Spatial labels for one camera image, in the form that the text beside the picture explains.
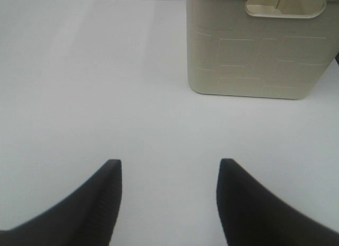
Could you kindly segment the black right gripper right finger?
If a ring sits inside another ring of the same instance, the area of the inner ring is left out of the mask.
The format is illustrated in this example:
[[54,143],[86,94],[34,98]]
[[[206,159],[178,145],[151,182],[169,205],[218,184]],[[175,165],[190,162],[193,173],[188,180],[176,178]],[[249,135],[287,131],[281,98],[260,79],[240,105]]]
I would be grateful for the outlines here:
[[234,159],[219,167],[217,208],[228,245],[338,245],[338,233],[297,211]]

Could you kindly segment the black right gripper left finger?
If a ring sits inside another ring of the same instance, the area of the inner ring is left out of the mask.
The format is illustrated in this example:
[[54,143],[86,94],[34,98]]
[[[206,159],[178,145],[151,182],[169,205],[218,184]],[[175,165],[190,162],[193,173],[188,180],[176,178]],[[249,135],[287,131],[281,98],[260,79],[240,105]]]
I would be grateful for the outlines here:
[[109,245],[122,199],[122,164],[108,160],[40,215],[1,231],[1,245]]

